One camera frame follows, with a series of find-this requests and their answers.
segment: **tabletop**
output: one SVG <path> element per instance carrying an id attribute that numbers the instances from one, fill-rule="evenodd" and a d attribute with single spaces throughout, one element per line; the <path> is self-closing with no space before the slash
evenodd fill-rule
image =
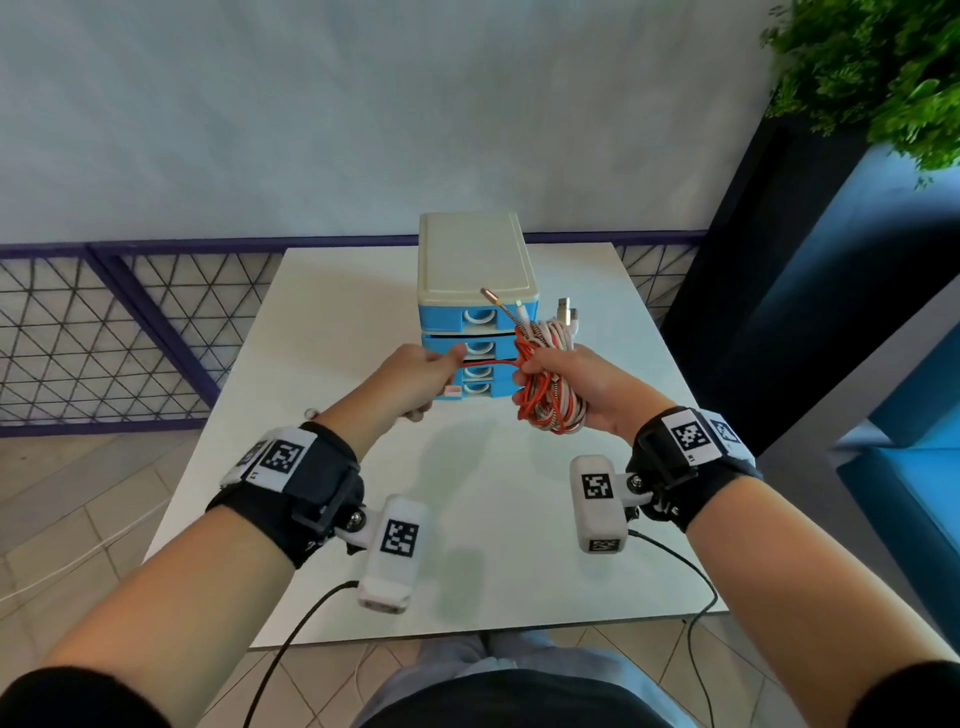
<path id="1" fill-rule="evenodd" d="M 569 297 L 585 344 L 679 403 L 695 404 L 643 301 L 608 243 L 530 245 L 542 315 Z M 197 519 L 218 482 L 263 432 L 302 421 L 359 384 L 397 346 L 419 342 L 417 249 L 312 248 L 286 253 L 200 437 L 148 556 Z M 516 419 L 509 398 L 438 401 L 400 420 L 363 462 L 366 503 L 398 493 L 433 515 L 407 612 L 328 601 L 295 643 L 330 643 L 700 611 L 707 586 L 685 565 L 632 539 L 616 555 L 577 546 L 570 459 L 629 447 L 602 432 L 557 436 Z M 684 534 L 644 518 L 631 526 L 699 564 Z M 365 555 L 334 539 L 297 571 L 252 646 L 281 644 L 313 603 L 362 573 Z M 725 610 L 719 602 L 715 610 Z"/>

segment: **black shirt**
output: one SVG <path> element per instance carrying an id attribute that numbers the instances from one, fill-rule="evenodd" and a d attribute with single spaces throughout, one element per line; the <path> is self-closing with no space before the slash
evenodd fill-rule
<path id="1" fill-rule="evenodd" d="M 925 663 L 880 681 L 851 728 L 936 725 L 955 713 L 960 664 Z M 169 728 L 147 700 L 112 677 L 77 667 L 30 672 L 0 696 L 0 728 Z M 388 706 L 365 728 L 663 728 L 632 693 L 610 683 L 512 669 L 457 678 Z"/>

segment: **black wire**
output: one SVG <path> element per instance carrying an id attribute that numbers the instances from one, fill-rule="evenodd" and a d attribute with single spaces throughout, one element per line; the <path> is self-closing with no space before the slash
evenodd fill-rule
<path id="1" fill-rule="evenodd" d="M 253 711 L 256 710 L 256 705 L 260 702 L 260 696 L 267 688 L 267 681 L 270 680 L 270 676 L 274 674 L 274 670 L 279 664 L 280 658 L 283 657 L 283 653 L 287 651 L 287 647 L 290 646 L 290 643 L 297 636 L 297 633 L 300 631 L 300 629 L 307 623 L 307 620 L 313 617 L 313 613 L 320 609 L 321 604 L 330 599 L 337 592 L 341 592 L 344 589 L 356 589 L 358 586 L 360 586 L 359 581 L 345 581 L 343 584 L 334 587 L 325 595 L 321 596 L 320 600 L 310 607 L 310 611 L 303 615 L 303 619 L 300 620 L 300 624 L 294 627 L 294 631 L 290 633 L 290 637 L 287 638 L 287 641 L 283 643 L 283 646 L 277 651 L 274 661 L 270 663 L 270 667 L 267 668 L 267 674 L 264 675 L 263 680 L 260 681 L 260 687 L 256 689 L 256 695 L 253 696 L 253 702 L 250 704 L 250 709 L 247 711 L 247 719 L 243 721 L 243 728 L 250 728 L 250 721 L 253 720 Z"/>
<path id="2" fill-rule="evenodd" d="M 713 703 L 710 702 L 710 693 L 707 692 L 707 686 L 704 685 L 704 678 L 702 678 L 702 677 L 700 676 L 700 670 L 697 669 L 697 662 L 696 662 L 696 660 L 693 659 L 693 642 L 692 642 L 692 640 L 691 640 L 691 636 L 693 635 L 693 627 L 694 627 L 694 626 L 696 625 L 696 623 L 700 620 L 700 617 L 702 617 L 704 614 L 706 614 L 707 612 L 710 611 L 710 607 L 712 607 L 714 604 L 717 603 L 717 599 L 720 598 L 720 595 L 717 593 L 716 589 L 713 588 L 713 584 L 710 583 L 710 580 L 707 579 L 707 575 L 704 574 L 702 571 L 700 571 L 700 569 L 697 567 L 697 565 L 694 564 L 692 561 L 684 558 L 683 556 L 681 556 L 679 553 L 677 553 L 675 550 L 673 550 L 673 549 L 670 548 L 669 546 L 664 546 L 663 544 L 661 544 L 661 543 L 660 543 L 659 541 L 657 541 L 656 539 L 652 539 L 652 538 L 650 538 L 649 536 L 644 536 L 644 535 L 643 535 L 642 533 L 640 533 L 639 531 L 634 531 L 634 530 L 631 528 L 629 531 L 627 531 L 627 533 L 629 533 L 631 536 L 636 536 L 636 537 L 639 538 L 639 539 L 643 539 L 643 540 L 646 541 L 648 544 L 653 544 L 653 545 L 656 546 L 657 548 L 662 548 L 664 551 L 666 551 L 666 552 L 667 552 L 668 554 L 670 554 L 671 556 L 674 556 L 674 557 L 680 559 L 681 561 L 683 561 L 687 566 L 689 566 L 691 569 L 693 569 L 693 570 L 696 571 L 698 574 L 700 574 L 700 578 L 703 579 L 705 582 L 707 582 L 707 586 L 709 586 L 709 587 L 710 587 L 710 591 L 713 592 L 713 599 L 710 600 L 710 604 L 708 604 L 706 607 L 704 607 L 704 608 L 701 609 L 699 612 L 697 612 L 696 617 L 694 617 L 693 619 L 690 620 L 690 624 L 689 624 L 689 625 L 687 626 L 687 628 L 686 628 L 686 651 L 687 651 L 687 653 L 689 653 L 689 655 L 690 655 L 690 664 L 693 665 L 693 674 L 695 674 L 695 675 L 697 676 L 697 682 L 700 683 L 700 689 L 704 692 L 704 697 L 707 699 L 707 710 L 708 710 L 709 713 L 710 713 L 710 728 L 714 728 L 714 724 L 713 724 Z"/>

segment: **black sleeve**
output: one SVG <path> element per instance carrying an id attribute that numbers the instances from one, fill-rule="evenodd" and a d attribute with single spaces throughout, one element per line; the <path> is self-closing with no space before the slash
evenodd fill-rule
<path id="1" fill-rule="evenodd" d="M 0 695 L 3 728 L 170 728 L 146 698 L 109 675 L 79 667 L 45 667 Z"/>
<path id="2" fill-rule="evenodd" d="M 960 704 L 960 663 L 922 663 L 874 685 L 853 709 L 850 728 L 940 725 Z"/>

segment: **cable bundle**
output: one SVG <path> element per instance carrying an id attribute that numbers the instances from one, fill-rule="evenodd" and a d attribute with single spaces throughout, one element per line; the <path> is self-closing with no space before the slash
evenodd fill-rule
<path id="1" fill-rule="evenodd" d="M 518 361 L 491 361 L 490 364 L 513 364 L 520 367 L 524 361 L 533 358 L 534 352 L 543 347 L 547 349 L 573 350 L 573 337 L 577 333 L 577 309 L 569 307 L 569 299 L 561 299 L 557 318 L 549 321 L 531 321 L 523 303 L 516 302 L 519 318 L 507 308 L 496 295 L 487 288 L 480 292 L 494 305 L 506 313 L 516 325 L 516 351 Z M 465 366 L 475 366 L 470 362 Z M 587 417 L 587 403 L 573 391 L 562 376 L 550 372 L 530 375 L 523 387 L 520 408 L 516 413 L 518 420 L 526 420 L 534 427 L 549 430 L 558 435 L 576 432 L 584 425 Z"/>

